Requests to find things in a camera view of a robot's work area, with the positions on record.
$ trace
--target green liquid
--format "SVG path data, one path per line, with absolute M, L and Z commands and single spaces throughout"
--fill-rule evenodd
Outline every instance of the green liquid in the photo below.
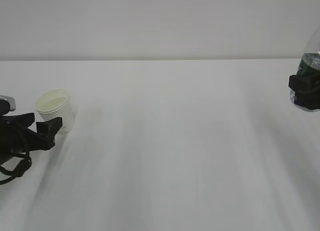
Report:
M 49 102 L 45 103 L 42 106 L 42 109 L 44 111 L 53 110 L 54 108 L 56 108 L 59 105 L 61 105 L 65 100 L 66 100 L 65 97 L 57 97 L 57 98 L 51 99 Z
M 300 61 L 298 76 L 311 76 L 320 73 L 320 69 L 316 69 L 312 66 L 318 66 L 320 68 L 320 55 L 318 53 L 305 53 Z

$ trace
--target white table surface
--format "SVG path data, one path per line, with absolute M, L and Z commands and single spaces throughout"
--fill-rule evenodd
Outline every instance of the white table surface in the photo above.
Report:
M 0 230 L 320 230 L 320 116 L 290 102 L 298 64 L 0 62 L 13 114 L 57 87 L 77 110 L 55 148 L 0 186 Z

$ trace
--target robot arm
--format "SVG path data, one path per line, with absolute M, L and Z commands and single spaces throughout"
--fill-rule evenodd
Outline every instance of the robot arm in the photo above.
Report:
M 21 177 L 31 165 L 30 151 L 50 150 L 55 146 L 55 135 L 62 127 L 62 118 L 56 117 L 46 122 L 36 122 L 34 132 L 30 127 L 35 122 L 34 113 L 5 116 L 16 109 L 14 98 L 0 96 L 0 165 L 13 157 L 22 160 L 10 171 L 0 166 L 0 172 L 10 176 L 0 180 L 0 185 Z

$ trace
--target black clamp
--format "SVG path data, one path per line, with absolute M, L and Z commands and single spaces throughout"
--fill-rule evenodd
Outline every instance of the black clamp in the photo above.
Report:
M 291 75 L 289 88 L 294 91 L 294 104 L 309 110 L 320 109 L 320 74 Z

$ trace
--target plastic bottle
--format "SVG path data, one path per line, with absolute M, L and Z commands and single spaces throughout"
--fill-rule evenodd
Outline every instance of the plastic bottle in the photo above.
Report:
M 301 77 L 308 77 L 316 74 L 320 74 L 320 26 L 315 30 L 307 42 L 296 72 L 296 75 Z M 290 99 L 294 104 L 295 92 L 293 90 L 290 91 Z M 296 104 L 295 106 L 307 112 L 320 111 L 320 109 L 311 110 Z

